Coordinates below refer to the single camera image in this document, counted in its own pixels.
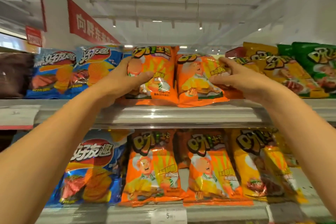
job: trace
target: green snack bag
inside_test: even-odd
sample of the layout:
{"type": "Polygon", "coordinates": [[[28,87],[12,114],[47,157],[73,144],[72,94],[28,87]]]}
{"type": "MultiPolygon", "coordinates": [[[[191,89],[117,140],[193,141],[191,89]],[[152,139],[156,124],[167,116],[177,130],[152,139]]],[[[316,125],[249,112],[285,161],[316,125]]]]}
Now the green snack bag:
{"type": "Polygon", "coordinates": [[[294,59],[292,46],[289,44],[278,44],[279,56],[288,56],[294,59]]]}
{"type": "Polygon", "coordinates": [[[292,48],[300,65],[330,98],[336,98],[336,46],[294,42],[292,48]]]}

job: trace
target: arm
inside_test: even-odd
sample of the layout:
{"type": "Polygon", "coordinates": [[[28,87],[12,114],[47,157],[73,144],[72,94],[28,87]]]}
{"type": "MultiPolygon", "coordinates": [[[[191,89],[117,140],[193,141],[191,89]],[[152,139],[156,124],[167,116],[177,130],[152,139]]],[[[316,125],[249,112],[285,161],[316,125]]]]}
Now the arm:
{"type": "Polygon", "coordinates": [[[336,217],[336,129],[280,83],[233,60],[221,61],[229,65],[233,74],[210,80],[233,86],[247,99],[265,107],[323,203],[336,217]]]}
{"type": "Polygon", "coordinates": [[[129,60],[0,153],[0,223],[34,223],[99,111],[153,76],[127,76],[129,60]]]}

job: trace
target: forearm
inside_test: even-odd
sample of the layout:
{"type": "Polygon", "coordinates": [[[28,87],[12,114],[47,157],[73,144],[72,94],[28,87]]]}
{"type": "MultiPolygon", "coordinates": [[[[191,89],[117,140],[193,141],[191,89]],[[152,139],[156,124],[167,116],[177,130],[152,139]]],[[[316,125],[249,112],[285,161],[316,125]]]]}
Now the forearm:
{"type": "Polygon", "coordinates": [[[336,216],[336,129],[289,90],[271,94],[264,106],[324,204],[336,216]]]}
{"type": "Polygon", "coordinates": [[[88,89],[0,154],[0,223],[35,221],[100,109],[88,89]]]}

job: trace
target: left arm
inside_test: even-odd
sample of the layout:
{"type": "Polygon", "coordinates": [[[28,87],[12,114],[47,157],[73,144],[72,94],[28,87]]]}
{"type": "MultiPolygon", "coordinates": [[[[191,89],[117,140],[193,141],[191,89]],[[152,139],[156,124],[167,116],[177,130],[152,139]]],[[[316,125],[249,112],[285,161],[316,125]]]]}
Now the left arm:
{"type": "Polygon", "coordinates": [[[129,60],[0,153],[1,224],[34,223],[100,110],[153,76],[127,76],[129,60]]]}

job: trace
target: right arm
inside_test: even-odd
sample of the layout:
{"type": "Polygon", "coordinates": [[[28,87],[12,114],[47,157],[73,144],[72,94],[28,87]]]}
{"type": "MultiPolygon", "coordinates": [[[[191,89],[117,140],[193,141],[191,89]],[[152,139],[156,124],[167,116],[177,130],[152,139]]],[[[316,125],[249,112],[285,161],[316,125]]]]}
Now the right arm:
{"type": "Polygon", "coordinates": [[[280,83],[233,60],[221,61],[233,74],[210,80],[241,90],[247,99],[265,107],[323,203],[336,217],[336,129],[280,83]]]}

